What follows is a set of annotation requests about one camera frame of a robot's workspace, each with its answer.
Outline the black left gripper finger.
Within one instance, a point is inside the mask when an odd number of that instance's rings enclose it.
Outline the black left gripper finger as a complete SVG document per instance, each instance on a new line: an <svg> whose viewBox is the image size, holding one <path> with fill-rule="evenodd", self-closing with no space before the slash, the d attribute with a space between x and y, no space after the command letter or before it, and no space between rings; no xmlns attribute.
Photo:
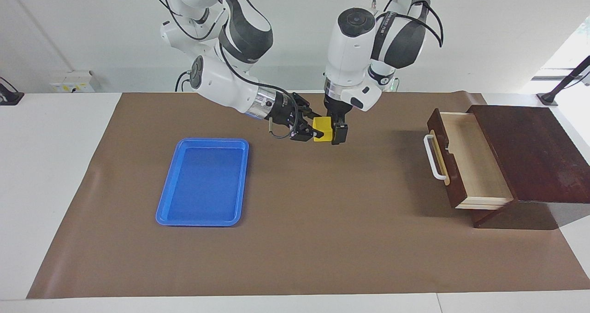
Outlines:
<svg viewBox="0 0 590 313"><path fill-rule="evenodd" d="M344 122L333 122L332 124L332 145L339 145L345 143L348 135L348 125Z"/></svg>

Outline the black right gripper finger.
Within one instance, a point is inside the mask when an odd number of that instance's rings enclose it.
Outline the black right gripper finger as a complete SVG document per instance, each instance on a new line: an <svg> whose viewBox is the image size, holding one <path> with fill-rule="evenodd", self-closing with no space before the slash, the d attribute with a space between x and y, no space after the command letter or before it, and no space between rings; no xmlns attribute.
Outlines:
<svg viewBox="0 0 590 313"><path fill-rule="evenodd" d="M312 138L323 138L324 132L316 130L308 122L297 122L297 125L293 126L293 131L289 135L289 139L292 141L307 142Z"/></svg>
<svg viewBox="0 0 590 313"><path fill-rule="evenodd" d="M298 113L301 114L302 118L314 119L321 116L312 110L310 103L301 95L293 94L293 99L297 105Z"/></svg>

